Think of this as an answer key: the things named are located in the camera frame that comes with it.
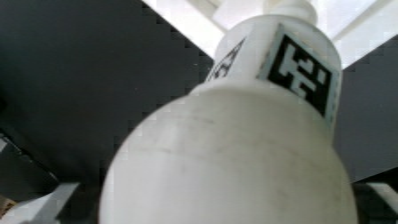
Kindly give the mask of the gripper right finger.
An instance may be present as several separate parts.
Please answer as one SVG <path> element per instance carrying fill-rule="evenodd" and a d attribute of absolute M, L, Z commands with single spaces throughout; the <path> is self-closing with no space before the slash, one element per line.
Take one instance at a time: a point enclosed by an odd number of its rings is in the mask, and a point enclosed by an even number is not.
<path fill-rule="evenodd" d="M 372 182 L 368 186 L 375 194 L 372 224 L 398 224 L 398 192 L 388 183 Z"/>

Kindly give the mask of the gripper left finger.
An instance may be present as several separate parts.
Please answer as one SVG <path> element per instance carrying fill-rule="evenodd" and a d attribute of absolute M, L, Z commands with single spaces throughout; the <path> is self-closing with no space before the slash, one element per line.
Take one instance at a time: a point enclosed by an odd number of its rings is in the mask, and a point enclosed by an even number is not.
<path fill-rule="evenodd" d="M 63 183 L 50 194 L 18 203 L 0 218 L 0 224 L 61 224 L 61 211 L 79 186 L 79 182 Z"/>

